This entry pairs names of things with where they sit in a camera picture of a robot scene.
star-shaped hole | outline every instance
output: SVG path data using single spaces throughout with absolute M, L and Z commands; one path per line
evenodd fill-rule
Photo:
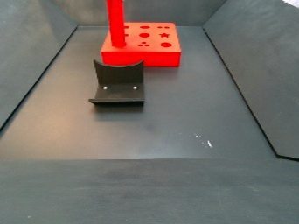
M 160 34 L 162 38 L 170 38 L 170 35 L 171 34 L 167 34 L 167 33 Z

dark gray floor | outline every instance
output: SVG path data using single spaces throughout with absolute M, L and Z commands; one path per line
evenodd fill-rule
M 218 159 L 0 162 L 6 224 L 298 224 L 299 164 Z
M 144 70 L 144 107 L 95 108 L 107 32 L 76 31 L 0 133 L 0 158 L 274 158 L 201 27 L 179 27 L 181 68 Z

red peg board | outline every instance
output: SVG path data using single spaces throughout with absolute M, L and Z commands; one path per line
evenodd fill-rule
M 126 23 L 126 46 L 112 46 L 108 33 L 100 53 L 103 62 L 111 66 L 143 60 L 146 67 L 178 67 L 182 48 L 175 24 Z

red block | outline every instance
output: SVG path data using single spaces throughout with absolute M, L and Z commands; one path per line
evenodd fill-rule
M 178 67 L 182 48 L 175 24 L 126 23 L 126 46 L 112 46 L 108 33 L 100 53 L 103 62 L 111 66 L 143 60 L 146 67 Z

hole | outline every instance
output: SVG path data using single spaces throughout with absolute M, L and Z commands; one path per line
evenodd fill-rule
M 170 38 L 171 34 L 163 33 L 163 34 L 159 34 L 159 35 L 162 36 L 162 38 Z
M 171 46 L 172 46 L 171 43 L 167 43 L 167 42 L 163 42 L 163 43 L 162 43 L 162 47 L 171 47 Z
M 140 33 L 139 36 L 140 36 L 142 38 L 146 39 L 146 38 L 148 38 L 151 35 L 150 35 L 150 33 Z

